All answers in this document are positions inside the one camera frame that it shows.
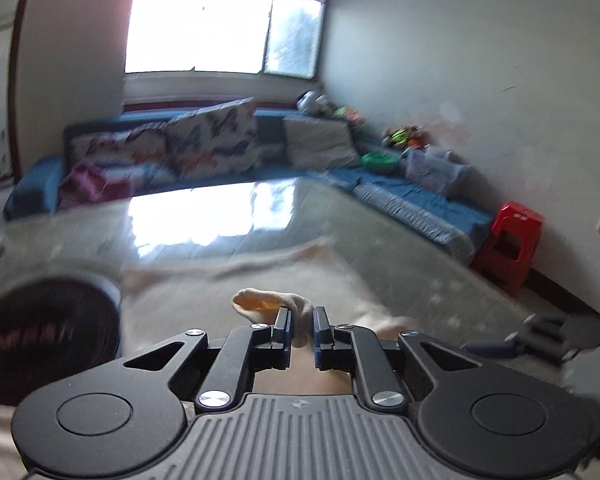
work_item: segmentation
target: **pink cloth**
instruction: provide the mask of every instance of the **pink cloth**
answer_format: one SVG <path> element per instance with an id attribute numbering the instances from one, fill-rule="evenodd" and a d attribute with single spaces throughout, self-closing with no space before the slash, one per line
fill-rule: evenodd
<path id="1" fill-rule="evenodd" d="M 59 208 L 69 209 L 80 204 L 109 202 L 133 195 L 131 181 L 108 180 L 100 168 L 88 160 L 83 160 L 72 168 L 60 185 Z"/>

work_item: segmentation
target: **green bowl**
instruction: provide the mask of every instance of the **green bowl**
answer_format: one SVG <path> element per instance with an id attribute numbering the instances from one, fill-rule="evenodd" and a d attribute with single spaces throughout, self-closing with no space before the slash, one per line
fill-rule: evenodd
<path id="1" fill-rule="evenodd" d="M 394 156 L 382 155 L 381 153 L 367 153 L 360 158 L 362 166 L 374 173 L 392 173 L 398 165 L 398 159 Z"/>

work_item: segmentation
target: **blue sofa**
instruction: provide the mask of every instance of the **blue sofa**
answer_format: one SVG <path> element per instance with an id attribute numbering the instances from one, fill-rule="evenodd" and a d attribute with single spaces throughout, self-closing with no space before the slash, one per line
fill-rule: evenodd
<path id="1" fill-rule="evenodd" d="M 168 121 L 188 110 L 127 112 L 116 118 L 72 124 L 64 130 L 63 155 L 45 157 L 19 181 L 4 208 L 6 219 L 36 213 L 55 213 L 58 209 L 59 184 L 71 166 L 71 141 L 74 137 L 95 132 L 122 132 L 157 121 Z M 349 192 L 362 202 L 391 216 L 439 244 L 451 256 L 469 263 L 489 233 L 493 217 L 475 205 L 448 200 L 404 179 L 404 165 L 392 176 L 379 176 L 363 168 L 335 168 L 327 172 L 296 170 L 285 153 L 283 118 L 297 114 L 294 110 L 259 108 L 255 111 L 258 142 L 269 155 L 257 170 L 241 174 L 215 176 L 206 180 L 177 179 L 165 186 L 142 189 L 136 194 L 164 192 L 189 187 L 220 186 L 239 182 L 256 182 L 279 178 L 308 176 Z M 354 134 L 360 153 L 383 151 L 373 137 Z"/>

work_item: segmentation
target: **toy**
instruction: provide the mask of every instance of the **toy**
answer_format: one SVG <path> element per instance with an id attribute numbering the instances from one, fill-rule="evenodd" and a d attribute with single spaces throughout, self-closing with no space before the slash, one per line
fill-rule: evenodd
<path id="1" fill-rule="evenodd" d="M 351 106 L 341 106 L 338 108 L 333 114 L 334 117 L 343 118 L 349 121 L 350 124 L 354 126 L 360 126 L 364 124 L 366 121 L 360 115 L 360 113 Z"/>
<path id="2" fill-rule="evenodd" d="M 318 96 L 317 92 L 309 91 L 298 100 L 298 111 L 314 117 L 331 118 L 335 106 L 328 96 Z"/>
<path id="3" fill-rule="evenodd" d="M 317 92 L 311 91 L 298 100 L 298 111 L 306 115 L 317 115 L 320 112 Z"/>
<path id="4" fill-rule="evenodd" d="M 398 150 L 403 150 L 406 147 L 421 150 L 425 145 L 422 138 L 423 133 L 425 132 L 422 127 L 415 124 L 401 128 L 387 128 L 382 136 L 382 145 Z"/>

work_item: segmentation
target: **metal screw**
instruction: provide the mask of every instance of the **metal screw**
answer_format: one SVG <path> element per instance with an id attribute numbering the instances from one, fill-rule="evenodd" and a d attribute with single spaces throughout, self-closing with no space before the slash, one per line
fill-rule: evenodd
<path id="1" fill-rule="evenodd" d="M 198 402 L 208 408 L 221 408 L 229 403 L 231 396 L 226 392 L 210 390 L 198 396 Z"/>
<path id="2" fill-rule="evenodd" d="M 392 408 L 400 406 L 404 402 L 404 396 L 398 392 L 378 392 L 371 397 L 371 400 L 378 406 Z"/>

